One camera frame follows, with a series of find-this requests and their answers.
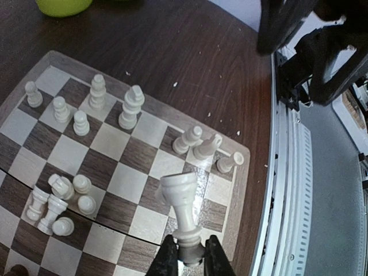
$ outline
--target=dark brown square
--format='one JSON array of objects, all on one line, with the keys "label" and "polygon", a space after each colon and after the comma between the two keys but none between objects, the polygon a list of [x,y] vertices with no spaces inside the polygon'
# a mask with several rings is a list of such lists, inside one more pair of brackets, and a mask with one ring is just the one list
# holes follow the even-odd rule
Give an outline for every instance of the dark brown square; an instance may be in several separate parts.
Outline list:
[{"label": "dark brown square", "polygon": [[117,161],[93,149],[89,149],[78,174],[87,176],[96,187],[106,190],[114,174]]},{"label": "dark brown square", "polygon": [[[123,131],[123,132],[125,132],[127,134],[132,134],[134,128],[131,129],[131,130],[126,130],[126,129],[122,129],[119,126],[119,116],[120,116],[121,112],[122,112],[122,103],[119,102],[119,101],[117,101],[114,104],[114,106],[113,106],[112,110],[110,111],[110,113],[108,114],[108,116],[106,117],[105,123],[107,123],[107,124],[109,124],[109,125],[117,128],[117,129],[119,129],[119,130],[121,130],[121,131]],[[142,113],[139,113],[137,115],[137,121],[139,121],[139,118],[140,118],[141,114]]]},{"label": "dark brown square", "polygon": [[47,160],[61,135],[60,132],[38,121],[23,147]]},{"label": "dark brown square", "polygon": [[9,248],[0,243],[0,275],[4,275]]},{"label": "dark brown square", "polygon": [[28,101],[27,101],[27,97],[25,97],[23,99],[23,101],[21,102],[21,104],[19,105],[19,109],[22,110],[23,112],[27,113],[28,115],[32,116],[35,119],[39,119],[42,115],[42,113],[44,113],[44,111],[46,110],[47,106],[51,103],[51,101],[53,100],[53,97],[41,90],[39,90],[42,94],[43,97],[43,101],[41,103],[41,105],[37,108],[32,108],[29,106]]},{"label": "dark brown square", "polygon": [[197,176],[198,186],[197,186],[197,190],[195,191],[195,194],[199,197],[204,198],[206,188],[207,188],[207,183],[208,183],[209,172],[203,170],[202,168],[198,168],[192,164],[185,162],[183,173],[189,173],[191,171],[195,172]]},{"label": "dark brown square", "polygon": [[211,167],[211,172],[213,174],[216,174],[219,177],[225,178],[226,180],[229,180],[230,182],[232,182],[232,176],[234,173],[234,167],[231,168],[230,172],[227,172],[226,174],[222,174],[221,172],[219,172],[219,170],[217,169],[216,166],[216,162],[218,160],[220,160],[223,157],[228,157],[227,155],[224,155],[222,152],[216,151],[213,155],[213,163],[212,163],[212,167]]},{"label": "dark brown square", "polygon": [[155,192],[159,187],[159,185],[160,185],[159,180],[153,177],[148,177],[138,205],[146,207],[147,209],[156,211],[158,213],[168,215],[170,211],[170,206],[163,205],[157,202],[155,198]]},{"label": "dark brown square", "polygon": [[83,250],[88,234],[91,230],[92,221],[80,216],[70,210],[66,210],[59,217],[68,217],[74,223],[74,231],[69,236],[52,235],[55,239],[60,240],[69,246]]},{"label": "dark brown square", "polygon": [[131,137],[121,156],[120,162],[148,174],[155,160],[157,149]]},{"label": "dark brown square", "polygon": [[172,148],[173,148],[173,142],[176,138],[180,137],[182,133],[180,131],[177,131],[176,129],[168,126],[165,132],[165,135],[163,136],[160,150],[166,151],[169,154],[172,154],[176,157],[179,157],[180,159],[185,160],[187,152],[185,154],[177,154]]},{"label": "dark brown square", "polygon": [[178,221],[172,217],[168,217],[161,243],[167,235],[172,235],[176,229],[178,229]]},{"label": "dark brown square", "polygon": [[89,92],[88,86],[70,78],[57,95],[64,97],[67,104],[79,108]]},{"label": "dark brown square", "polygon": [[39,273],[38,273],[38,276],[58,276],[57,274],[47,270],[47,269],[44,269],[42,266],[40,267],[40,270],[39,270]]},{"label": "dark brown square", "polygon": [[157,246],[127,236],[117,264],[146,273],[155,258]]},{"label": "dark brown square", "polygon": [[41,264],[49,236],[20,220],[11,248],[32,262]]},{"label": "dark brown square", "polygon": [[115,264],[96,258],[85,252],[82,253],[76,276],[103,275],[112,276],[115,271]]},{"label": "dark brown square", "polygon": [[0,133],[0,166],[3,171],[10,169],[20,149],[20,145]]},{"label": "dark brown square", "polygon": [[123,233],[128,233],[137,205],[111,193],[106,193],[96,221]]},{"label": "dark brown square", "polygon": [[223,231],[226,206],[207,200],[203,200],[198,224],[217,232]]},{"label": "dark brown square", "polygon": [[91,116],[88,116],[88,115],[87,115],[87,119],[88,119],[88,122],[90,123],[90,132],[87,135],[79,136],[79,135],[75,134],[74,128],[73,128],[74,120],[71,120],[69,122],[69,124],[68,124],[68,126],[65,129],[63,134],[68,136],[69,138],[72,138],[73,140],[89,147],[92,144],[93,139],[96,137],[96,134],[97,134],[99,128],[101,127],[102,122],[100,120],[95,119],[95,118],[93,118]]},{"label": "dark brown square", "polygon": [[0,205],[20,217],[30,191],[30,188],[7,174],[0,186]]},{"label": "dark brown square", "polygon": [[43,168],[39,180],[36,183],[36,186],[40,188],[42,191],[52,194],[51,186],[48,184],[48,179],[51,175],[57,174],[61,177],[68,178],[71,182],[73,180],[73,176],[68,174],[67,172],[51,165],[50,163],[46,163],[45,167]]}]

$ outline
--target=wooden chessboard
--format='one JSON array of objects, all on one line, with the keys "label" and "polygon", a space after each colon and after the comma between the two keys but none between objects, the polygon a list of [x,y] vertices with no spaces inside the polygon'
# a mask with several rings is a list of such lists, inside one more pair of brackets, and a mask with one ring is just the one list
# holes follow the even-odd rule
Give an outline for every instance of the wooden chessboard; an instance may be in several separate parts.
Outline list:
[{"label": "wooden chessboard", "polygon": [[[101,111],[88,105],[90,82],[97,70],[58,52],[45,55],[0,107],[0,274],[15,263],[31,275],[144,275],[163,238],[177,222],[168,206],[155,201],[161,176],[194,171],[198,189],[195,222],[202,241],[217,235],[231,261],[236,247],[246,192],[249,150],[223,136],[213,157],[199,162],[193,151],[177,155],[172,142],[193,125],[204,139],[216,133],[208,126],[149,95],[132,131],[118,125],[129,86],[105,74],[106,104]],[[43,104],[30,108],[24,85],[35,81]],[[55,121],[52,100],[61,95],[72,113],[86,112],[90,132],[77,136],[73,121]],[[215,162],[240,151],[245,163],[227,174]],[[67,237],[47,236],[25,211],[34,186],[51,193],[47,180],[57,173],[72,180],[89,177],[89,194],[97,210],[82,215],[75,201],[61,216],[72,218],[75,231]],[[181,275],[191,273],[181,266]]]}]

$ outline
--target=chess piece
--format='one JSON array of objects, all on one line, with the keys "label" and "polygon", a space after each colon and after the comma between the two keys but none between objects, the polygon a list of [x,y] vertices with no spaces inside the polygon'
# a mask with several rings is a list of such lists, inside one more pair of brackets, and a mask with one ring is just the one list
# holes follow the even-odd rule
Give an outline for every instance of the chess piece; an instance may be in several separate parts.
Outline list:
[{"label": "chess piece", "polygon": [[33,202],[28,206],[27,217],[32,221],[37,221],[41,216],[41,208],[46,204],[49,194],[35,186],[32,191]]},{"label": "chess piece", "polygon": [[119,116],[119,126],[122,129],[133,129],[137,124],[137,114],[141,112],[144,94],[139,85],[133,85],[124,96],[122,113]]},{"label": "chess piece", "polygon": [[52,235],[52,224],[55,222],[59,214],[63,213],[68,207],[68,203],[55,197],[53,194],[48,198],[48,210],[44,218],[41,218],[37,229],[47,235]]},{"label": "chess piece", "polygon": [[92,187],[91,180],[82,175],[78,174],[73,179],[74,190],[79,194],[87,194]]},{"label": "chess piece", "polygon": [[102,110],[105,105],[106,83],[104,76],[102,76],[101,74],[97,74],[94,76],[91,82],[90,94],[90,107],[93,110]]},{"label": "chess piece", "polygon": [[70,110],[65,103],[65,99],[61,96],[53,99],[53,108],[55,110],[54,116],[57,122],[64,123],[69,120]]},{"label": "chess piece", "polygon": [[219,134],[212,135],[210,139],[194,148],[194,157],[198,160],[205,160],[216,152],[222,142],[223,138]]},{"label": "chess piece", "polygon": [[156,194],[167,205],[174,207],[178,229],[172,234],[178,239],[179,260],[186,266],[201,263],[205,249],[201,244],[202,228],[194,224],[193,202],[197,190],[194,172],[169,175],[160,180],[160,191]]},{"label": "chess piece", "polygon": [[4,276],[29,276],[29,273],[23,265],[16,264]]},{"label": "chess piece", "polygon": [[244,156],[239,152],[234,152],[230,157],[223,157],[217,161],[216,167],[222,174],[231,171],[233,166],[241,166],[244,163]]},{"label": "chess piece", "polygon": [[182,136],[175,139],[172,144],[173,150],[177,154],[184,154],[189,150],[189,147],[195,145],[202,136],[202,129],[196,125],[182,134]]},{"label": "chess piece", "polygon": [[96,201],[89,195],[83,195],[78,200],[78,208],[82,214],[93,214],[96,210]]},{"label": "chess piece", "polygon": [[74,223],[68,217],[61,217],[52,224],[52,231],[58,236],[69,236],[74,231]]},{"label": "chess piece", "polygon": [[66,177],[53,174],[48,179],[53,194],[61,200],[69,200],[75,194],[72,183]]},{"label": "chess piece", "polygon": [[90,123],[88,122],[85,112],[79,110],[74,114],[73,129],[78,136],[87,135],[90,131]]},{"label": "chess piece", "polygon": [[39,107],[42,104],[43,97],[41,92],[37,89],[35,82],[27,82],[24,89],[29,106],[32,108]]}]

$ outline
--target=table surface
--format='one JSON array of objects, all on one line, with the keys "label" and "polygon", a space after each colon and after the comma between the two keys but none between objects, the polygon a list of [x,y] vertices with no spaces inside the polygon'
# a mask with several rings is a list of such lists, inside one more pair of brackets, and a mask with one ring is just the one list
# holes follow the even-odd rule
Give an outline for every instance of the table surface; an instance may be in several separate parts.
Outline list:
[{"label": "table surface", "polygon": [[247,194],[232,262],[237,275],[248,274],[270,140],[271,63],[269,57],[257,55],[256,33],[200,0],[100,0],[64,19],[42,15],[33,1],[12,0],[0,6],[0,16],[0,103],[53,49],[140,85],[145,93],[250,149]]}]

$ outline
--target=white chess piece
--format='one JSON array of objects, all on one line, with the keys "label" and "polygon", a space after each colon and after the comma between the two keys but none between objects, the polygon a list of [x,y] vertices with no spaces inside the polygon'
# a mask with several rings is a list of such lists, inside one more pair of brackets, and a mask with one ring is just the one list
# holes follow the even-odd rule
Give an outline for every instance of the white chess piece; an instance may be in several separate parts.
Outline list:
[{"label": "white chess piece", "polygon": [[102,110],[105,105],[106,82],[104,76],[102,76],[101,74],[97,74],[94,76],[91,82],[90,94],[90,107],[93,110]]},{"label": "white chess piece", "polygon": [[28,206],[27,217],[32,221],[37,221],[41,216],[41,208],[46,204],[49,194],[35,186],[32,191],[33,202]]},{"label": "white chess piece", "polygon": [[92,183],[88,177],[78,174],[73,179],[73,186],[77,193],[87,194],[91,190]]},{"label": "white chess piece", "polygon": [[27,82],[24,89],[29,106],[32,108],[39,107],[43,102],[43,97],[41,92],[37,89],[35,82]]},{"label": "white chess piece", "polygon": [[70,118],[70,110],[65,103],[65,99],[61,96],[53,99],[53,108],[55,110],[54,116],[57,122],[64,123]]},{"label": "white chess piece", "polygon": [[72,183],[66,177],[53,174],[49,177],[48,183],[52,187],[53,194],[62,200],[69,200],[75,194]]},{"label": "white chess piece", "polygon": [[179,259],[190,267],[199,265],[205,253],[201,244],[202,228],[193,220],[196,190],[197,177],[194,172],[189,172],[162,177],[156,193],[162,202],[174,207],[178,229],[172,235],[178,239]]},{"label": "white chess piece", "polygon": [[78,136],[84,136],[89,133],[90,123],[88,122],[87,114],[85,112],[81,110],[75,112],[73,129],[75,134]]},{"label": "white chess piece", "polygon": [[41,218],[37,229],[47,235],[52,235],[52,224],[55,222],[59,214],[63,213],[68,207],[68,203],[55,197],[53,194],[48,198],[48,210],[44,218]]},{"label": "white chess piece", "polygon": [[198,125],[188,129],[182,136],[175,139],[172,144],[173,150],[177,154],[184,154],[189,150],[189,147],[195,145],[202,136],[202,128]]},{"label": "white chess piece", "polygon": [[52,231],[58,236],[69,236],[74,231],[74,223],[68,217],[61,217],[52,224]]},{"label": "white chess piece", "polygon": [[83,195],[78,200],[78,208],[82,214],[93,214],[96,210],[96,200],[89,195]]},{"label": "white chess piece", "polygon": [[141,112],[144,94],[139,85],[133,85],[124,96],[122,113],[119,116],[119,126],[122,129],[133,129],[137,124],[137,114]]},{"label": "white chess piece", "polygon": [[239,152],[234,152],[230,157],[223,157],[217,161],[216,166],[219,172],[225,174],[231,171],[233,166],[241,166],[244,163],[244,156]]},{"label": "white chess piece", "polygon": [[202,144],[196,146],[193,150],[194,157],[198,160],[205,160],[213,155],[223,142],[219,134],[214,134],[210,139],[204,140]]}]

